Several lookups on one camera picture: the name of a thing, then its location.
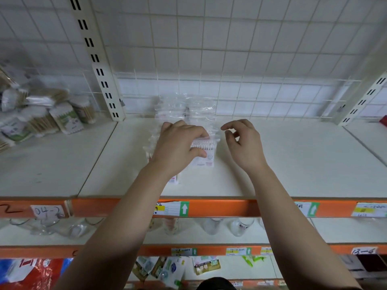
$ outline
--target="shelf label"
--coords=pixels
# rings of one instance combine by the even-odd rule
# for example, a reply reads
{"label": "shelf label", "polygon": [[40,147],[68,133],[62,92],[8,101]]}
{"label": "shelf label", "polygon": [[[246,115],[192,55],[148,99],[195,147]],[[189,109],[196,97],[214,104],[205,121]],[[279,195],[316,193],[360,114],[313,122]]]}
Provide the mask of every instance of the shelf label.
{"label": "shelf label", "polygon": [[306,217],[316,216],[318,206],[320,205],[320,203],[311,203],[306,201],[295,201],[294,203]]}
{"label": "shelf label", "polygon": [[257,283],[258,286],[274,286],[273,280],[259,281]]}
{"label": "shelf label", "polygon": [[234,287],[243,287],[243,281],[234,281],[231,282],[231,284],[233,284]]}
{"label": "shelf label", "polygon": [[65,218],[65,212],[61,205],[46,206],[46,205],[30,205],[36,219],[40,220],[55,220]]}
{"label": "shelf label", "polygon": [[387,217],[387,203],[357,203],[351,216]]}
{"label": "shelf label", "polygon": [[167,203],[157,203],[153,214],[158,214],[161,216],[188,217],[189,208],[189,201],[170,201]]}
{"label": "shelf label", "polygon": [[197,256],[197,248],[171,248],[172,256]]}
{"label": "shelf label", "polygon": [[262,256],[271,256],[273,255],[273,250],[271,250],[271,247],[261,247],[261,254]]}
{"label": "shelf label", "polygon": [[251,247],[235,247],[226,248],[227,256],[249,256],[251,255]]}
{"label": "shelf label", "polygon": [[377,251],[377,246],[354,247],[351,254],[377,254]]}

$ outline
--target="hand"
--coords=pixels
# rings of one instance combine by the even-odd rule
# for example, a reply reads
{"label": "hand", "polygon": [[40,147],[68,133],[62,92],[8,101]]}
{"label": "hand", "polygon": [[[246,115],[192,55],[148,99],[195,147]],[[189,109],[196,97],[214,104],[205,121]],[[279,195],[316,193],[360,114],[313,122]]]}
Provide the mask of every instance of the hand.
{"label": "hand", "polygon": [[221,129],[225,130],[231,156],[247,174],[267,166],[260,135],[249,120],[231,121],[223,125]]}
{"label": "hand", "polygon": [[207,157],[205,150],[191,148],[195,138],[208,137],[202,126],[164,122],[150,164],[159,164],[168,179],[180,173],[197,156]]}

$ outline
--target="forearm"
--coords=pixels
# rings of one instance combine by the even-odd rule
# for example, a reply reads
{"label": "forearm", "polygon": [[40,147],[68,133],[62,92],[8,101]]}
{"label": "forearm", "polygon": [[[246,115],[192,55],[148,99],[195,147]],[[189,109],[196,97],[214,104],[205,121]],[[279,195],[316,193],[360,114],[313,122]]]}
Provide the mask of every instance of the forearm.
{"label": "forearm", "polygon": [[145,166],[55,286],[55,290],[122,289],[143,243],[154,206],[168,181]]}
{"label": "forearm", "polygon": [[249,173],[265,230],[290,289],[359,287],[351,273],[264,165]]}

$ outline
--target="wire mesh panel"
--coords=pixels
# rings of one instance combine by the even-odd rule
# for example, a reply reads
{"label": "wire mesh panel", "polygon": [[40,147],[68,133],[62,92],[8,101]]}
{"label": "wire mesh panel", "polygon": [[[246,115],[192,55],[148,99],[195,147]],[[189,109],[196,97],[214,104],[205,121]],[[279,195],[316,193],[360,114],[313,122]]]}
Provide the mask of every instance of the wire mesh panel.
{"label": "wire mesh panel", "polygon": [[[128,113],[152,114],[158,96],[188,93],[215,97],[220,115],[329,118],[367,64],[387,55],[387,0],[90,2]],[[68,0],[0,6],[2,59],[19,49],[12,62],[31,75],[60,75],[100,100]],[[386,92],[358,116],[383,116]]]}

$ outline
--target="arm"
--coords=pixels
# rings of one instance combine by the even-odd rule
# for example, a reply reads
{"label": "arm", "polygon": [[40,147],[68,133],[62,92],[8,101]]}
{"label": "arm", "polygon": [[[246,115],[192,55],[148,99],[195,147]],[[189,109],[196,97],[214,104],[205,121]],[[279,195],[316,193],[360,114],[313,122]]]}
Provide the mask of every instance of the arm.
{"label": "arm", "polygon": [[203,127],[165,122],[152,160],[138,174],[111,215],[74,258],[54,290],[123,289],[143,243],[164,186],[196,156],[192,141],[208,136]]}
{"label": "arm", "polygon": [[289,289],[360,289],[266,163],[253,124],[242,119],[226,123],[221,129],[226,130],[234,161],[254,185],[270,245]]}

